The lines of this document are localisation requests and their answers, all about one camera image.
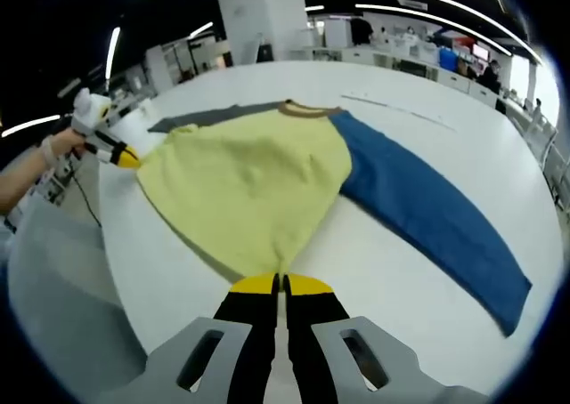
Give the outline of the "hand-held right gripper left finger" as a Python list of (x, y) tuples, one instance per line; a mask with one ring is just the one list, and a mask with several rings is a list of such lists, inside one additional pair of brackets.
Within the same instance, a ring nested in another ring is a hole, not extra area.
[(198, 317), (100, 403), (261, 403), (275, 356), (280, 277), (236, 282), (212, 318)]

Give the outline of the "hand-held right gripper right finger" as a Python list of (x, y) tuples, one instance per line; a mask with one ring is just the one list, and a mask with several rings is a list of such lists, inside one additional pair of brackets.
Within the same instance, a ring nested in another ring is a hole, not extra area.
[(371, 320), (350, 317), (332, 288), (288, 274), (288, 355), (304, 403), (486, 403), (424, 373), (415, 351)]

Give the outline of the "person's left hand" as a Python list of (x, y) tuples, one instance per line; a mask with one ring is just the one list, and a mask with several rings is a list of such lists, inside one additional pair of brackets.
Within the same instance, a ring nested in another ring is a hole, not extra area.
[(48, 137), (52, 153), (58, 158), (75, 151), (81, 158), (86, 152), (86, 139), (71, 127)]

